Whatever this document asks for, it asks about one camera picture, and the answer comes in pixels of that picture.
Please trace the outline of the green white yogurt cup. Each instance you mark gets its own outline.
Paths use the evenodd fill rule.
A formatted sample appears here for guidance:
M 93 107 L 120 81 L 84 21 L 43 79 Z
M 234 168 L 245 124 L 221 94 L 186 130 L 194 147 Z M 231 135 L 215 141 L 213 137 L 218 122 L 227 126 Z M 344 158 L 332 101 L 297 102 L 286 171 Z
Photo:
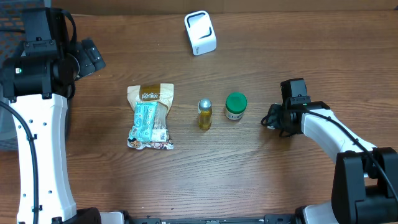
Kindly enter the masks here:
M 247 108 L 246 96 L 240 92 L 233 92 L 228 95 L 225 102 L 224 115 L 230 120 L 239 120 Z

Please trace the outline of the yellow liquid glass bottle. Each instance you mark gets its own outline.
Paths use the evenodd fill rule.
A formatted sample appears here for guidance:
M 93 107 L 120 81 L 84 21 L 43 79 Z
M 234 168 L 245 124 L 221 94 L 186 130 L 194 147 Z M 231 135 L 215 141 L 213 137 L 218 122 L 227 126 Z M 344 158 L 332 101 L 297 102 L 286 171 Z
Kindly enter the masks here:
M 204 98 L 198 102 L 198 125 L 201 129 L 211 127 L 212 104 L 210 99 Z

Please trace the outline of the teal snack packet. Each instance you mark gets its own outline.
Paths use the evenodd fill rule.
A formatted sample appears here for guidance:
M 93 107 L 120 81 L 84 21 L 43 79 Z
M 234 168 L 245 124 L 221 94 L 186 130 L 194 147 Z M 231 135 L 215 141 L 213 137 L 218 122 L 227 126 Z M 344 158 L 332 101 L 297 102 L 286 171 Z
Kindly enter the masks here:
M 154 128 L 157 102 L 136 103 L 134 125 L 129 133 L 129 140 L 150 142 Z

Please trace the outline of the brown white snack bag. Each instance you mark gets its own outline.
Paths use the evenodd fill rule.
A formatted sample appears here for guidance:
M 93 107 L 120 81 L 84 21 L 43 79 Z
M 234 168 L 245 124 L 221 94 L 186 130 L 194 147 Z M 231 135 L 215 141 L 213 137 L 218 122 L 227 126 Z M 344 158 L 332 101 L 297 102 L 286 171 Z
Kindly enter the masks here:
M 133 141 L 127 138 L 127 146 L 141 150 L 145 148 L 172 150 L 174 144 L 170 138 L 166 117 L 174 100 L 174 85 L 159 83 L 154 85 L 135 85 L 127 88 L 127 100 L 133 112 L 136 103 L 157 102 L 154 128 L 150 142 Z

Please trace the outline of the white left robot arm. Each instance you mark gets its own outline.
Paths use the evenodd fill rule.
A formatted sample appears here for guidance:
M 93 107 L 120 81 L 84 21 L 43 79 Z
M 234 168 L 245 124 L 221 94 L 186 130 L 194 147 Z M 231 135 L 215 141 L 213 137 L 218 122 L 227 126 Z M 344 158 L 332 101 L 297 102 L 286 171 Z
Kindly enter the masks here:
M 75 82 L 105 67 L 91 39 L 68 31 L 72 15 L 41 7 L 22 12 L 22 51 L 1 67 L 4 101 L 18 140 L 18 223 L 99 223 L 97 208 L 77 209 L 68 179 L 65 130 Z

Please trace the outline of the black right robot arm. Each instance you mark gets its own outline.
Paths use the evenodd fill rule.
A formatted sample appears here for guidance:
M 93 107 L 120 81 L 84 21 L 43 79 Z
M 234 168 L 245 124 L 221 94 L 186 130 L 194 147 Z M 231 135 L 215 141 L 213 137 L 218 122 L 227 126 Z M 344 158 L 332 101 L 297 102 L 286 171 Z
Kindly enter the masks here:
M 397 151 L 376 147 L 349 130 L 322 101 L 312 101 L 303 78 L 281 82 L 261 124 L 287 138 L 303 134 L 335 164 L 331 199 L 297 208 L 293 215 L 268 215 L 266 223 L 395 223 Z

